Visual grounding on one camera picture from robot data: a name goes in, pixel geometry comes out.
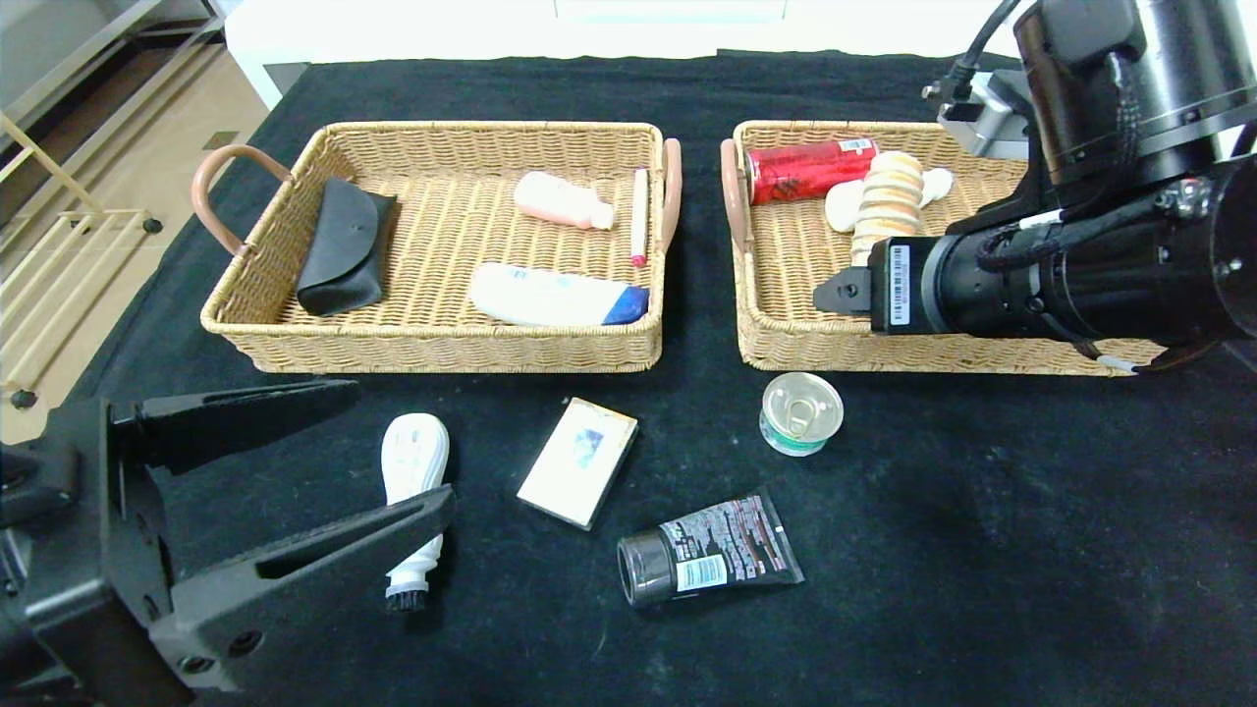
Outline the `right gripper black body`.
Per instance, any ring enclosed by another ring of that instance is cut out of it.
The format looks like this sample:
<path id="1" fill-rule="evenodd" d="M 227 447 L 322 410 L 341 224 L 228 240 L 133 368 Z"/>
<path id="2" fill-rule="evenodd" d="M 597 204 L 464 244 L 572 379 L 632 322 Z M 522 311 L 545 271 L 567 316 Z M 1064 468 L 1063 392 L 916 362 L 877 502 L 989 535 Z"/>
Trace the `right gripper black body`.
<path id="1" fill-rule="evenodd" d="M 977 263 L 992 230 L 947 237 L 896 237 L 874 247 L 872 327 L 889 335 L 1017 337 L 1006 273 Z"/>

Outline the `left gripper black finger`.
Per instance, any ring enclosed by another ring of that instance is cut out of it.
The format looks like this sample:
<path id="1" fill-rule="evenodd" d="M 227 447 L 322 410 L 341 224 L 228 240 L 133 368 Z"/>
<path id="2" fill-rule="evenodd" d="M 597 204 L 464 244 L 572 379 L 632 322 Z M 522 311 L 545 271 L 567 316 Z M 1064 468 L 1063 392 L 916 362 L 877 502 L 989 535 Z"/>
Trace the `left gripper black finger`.
<path id="1" fill-rule="evenodd" d="M 172 614 L 150 639 L 189 688 L 278 694 L 288 671 L 310 665 L 333 613 L 454 515 L 458 493 L 445 484 L 251 548 L 176 582 Z"/>
<path id="2" fill-rule="evenodd" d="M 153 398 L 111 421 L 111 440 L 122 460 L 180 476 L 333 419 L 360 398 L 360 382 L 342 379 Z"/>

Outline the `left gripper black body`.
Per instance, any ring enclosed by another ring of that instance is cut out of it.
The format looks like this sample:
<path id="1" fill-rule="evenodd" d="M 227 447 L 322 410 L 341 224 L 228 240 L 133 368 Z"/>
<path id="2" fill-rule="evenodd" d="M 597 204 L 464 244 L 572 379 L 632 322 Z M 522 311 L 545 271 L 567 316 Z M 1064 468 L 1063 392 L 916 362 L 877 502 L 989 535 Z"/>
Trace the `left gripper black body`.
<path id="1" fill-rule="evenodd" d="M 150 639 L 173 611 L 160 493 L 111 440 L 106 400 L 3 447 L 3 703 L 186 706 Z"/>

